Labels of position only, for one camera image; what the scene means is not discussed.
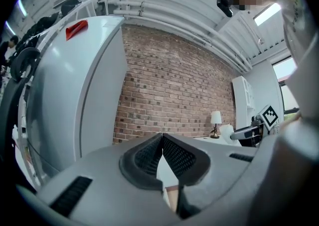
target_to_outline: window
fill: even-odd
[[[281,7],[277,3],[272,4],[271,6],[265,8],[263,11],[261,11],[258,15],[254,17],[255,23],[257,26],[268,20],[270,17],[272,17],[275,13],[280,11]]]
[[[288,79],[288,77],[294,72],[297,66],[293,58],[289,57],[280,62],[275,63],[273,67],[283,97],[284,115],[286,120],[299,111],[298,103],[296,102],[293,94],[291,93],[291,91],[285,83],[286,79]]]

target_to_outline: white pipe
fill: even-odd
[[[249,23],[247,22],[247,19],[245,19],[243,16],[240,17],[240,20],[243,22],[243,24],[245,24],[247,26],[247,29],[249,29],[251,31],[251,33],[253,34],[253,36],[255,37],[255,39],[258,41],[259,38],[261,38],[261,35],[258,35],[257,31],[254,29],[254,26],[257,27],[257,25],[249,25]]]
[[[203,18],[207,18],[207,19],[211,20],[213,23],[218,23],[218,21],[219,21],[219,20],[217,20],[218,16],[216,16],[216,17],[215,16],[208,17],[207,15],[205,15],[205,13],[208,12],[208,11],[209,12],[213,12],[214,11],[214,9],[211,6],[209,6],[209,5],[206,6],[207,7],[206,11],[203,11],[202,6],[191,4],[189,2],[189,0],[188,1],[186,1],[186,0],[167,0],[167,1],[169,1],[169,2],[171,2],[173,4],[181,4],[183,6],[186,6],[190,10],[196,12],[197,14],[200,14]]]
[[[156,4],[152,4],[152,3],[147,3],[147,2],[138,2],[138,1],[120,1],[117,2],[116,4],[120,4],[120,5],[130,5],[130,6],[139,6],[139,7],[149,7],[151,9],[154,10],[158,10],[158,11],[163,11],[166,13],[170,13],[176,16],[179,16],[185,20],[188,20],[200,27],[202,27],[205,30],[208,30],[210,33],[214,34],[216,37],[218,37],[222,42],[224,42],[226,45],[228,45],[245,63],[246,65],[249,67],[249,69],[252,69],[251,64],[247,61],[247,59],[240,53],[240,51],[233,46],[226,38],[224,38],[223,36],[221,36],[216,30],[214,30],[213,28],[209,27],[208,25],[202,23],[201,21],[188,16],[187,14],[181,13],[177,10],[174,9],[170,9],[168,7],[165,6],[161,6],[161,5],[156,5]]]
[[[184,33],[190,37],[193,37],[193,38],[196,38],[198,39],[199,41],[201,41],[202,43],[205,43],[206,46],[205,46],[205,49],[211,51],[212,53],[216,54],[218,57],[220,57],[222,60],[226,61],[230,66],[234,67],[237,71],[239,71],[240,73],[243,73],[243,70],[239,68],[239,66],[234,63],[232,61],[232,59],[229,59],[229,57],[227,57],[223,52],[221,52],[219,49],[215,49],[218,53],[216,53],[214,50],[212,50],[212,45],[209,44],[207,41],[205,41],[204,39],[198,37],[197,35],[185,30],[185,29],[182,29],[182,28],[179,28],[179,27],[176,27],[174,25],[171,25],[169,23],[166,23],[166,22],[162,22],[162,21],[158,21],[158,20],[155,20],[155,19],[150,19],[150,18],[146,18],[146,17],[142,17],[142,16],[132,16],[132,15],[123,15],[123,17],[125,18],[133,18],[133,19],[141,19],[141,20],[145,20],[145,21],[151,21],[151,22],[154,22],[154,23],[158,23],[158,24],[161,24],[163,26],[167,26],[169,28],[172,28],[172,29],[175,29],[181,33]]]
[[[263,50],[261,49],[260,45],[258,44],[259,38],[256,39],[256,37],[257,37],[256,34],[252,31],[252,29],[249,27],[249,25],[246,23],[245,19],[242,16],[241,16],[241,18],[239,18],[239,22],[241,22],[244,25],[244,27],[246,28],[246,30],[248,30],[248,32],[249,32],[251,38],[253,39],[254,44],[258,50],[258,53],[261,53]]]
[[[118,5],[117,3],[120,2],[120,0],[99,0],[99,2],[107,2],[109,4],[116,4]]]
[[[201,37],[206,38],[208,41],[211,42],[212,46],[214,46],[215,48],[218,48],[222,51],[224,51],[226,53],[226,55],[228,55],[229,58],[233,58],[241,67],[243,67],[243,69],[247,72],[249,72],[248,68],[237,58],[233,55],[233,53],[231,51],[229,51],[225,46],[223,46],[222,44],[218,43],[215,40],[212,40],[211,37],[207,36],[205,33],[203,33],[202,31],[199,31],[195,28],[193,28],[190,25],[187,25],[183,22],[180,22],[178,20],[174,20],[172,18],[166,17],[166,16],[162,16],[162,15],[158,15],[158,14],[153,14],[153,13],[145,13],[143,11],[139,11],[139,10],[114,10],[114,14],[118,14],[118,15],[133,15],[133,16],[144,16],[144,17],[148,17],[151,19],[157,19],[163,22],[167,22],[167,23],[171,23],[177,27],[182,27],[186,30],[189,30],[192,33],[198,34]]]

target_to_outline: person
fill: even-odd
[[[305,0],[228,0],[229,5],[240,10],[265,7],[273,3],[281,6],[285,42],[298,65],[314,40],[317,27]],[[281,130],[300,118],[301,113],[298,112],[295,117],[281,124]]]
[[[13,36],[10,41],[6,41],[6,42],[3,42],[2,45],[0,46],[0,65],[1,66],[6,66],[6,59],[5,59],[5,53],[9,48],[13,48],[15,47],[19,42],[19,38],[18,36]]]
[[[5,70],[2,67],[6,67],[8,61],[5,59],[5,53],[8,48],[13,48],[18,44],[18,36],[13,36],[10,41],[3,42],[0,46],[0,90],[2,87],[2,76],[5,74]]]

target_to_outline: black vent grille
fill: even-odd
[[[196,157],[166,137],[163,137],[163,141],[163,155],[165,160],[178,178],[194,165]]]
[[[51,208],[59,214],[68,217],[73,208],[79,202],[85,191],[91,184],[92,179],[86,177],[76,178],[72,184],[51,205]]]
[[[161,156],[162,148],[160,146],[160,139],[158,139],[136,154],[135,163],[145,173],[156,177]]]
[[[239,153],[232,153],[229,157],[237,159],[237,160],[247,161],[247,162],[252,162],[252,160],[254,159],[253,156],[239,154]]]

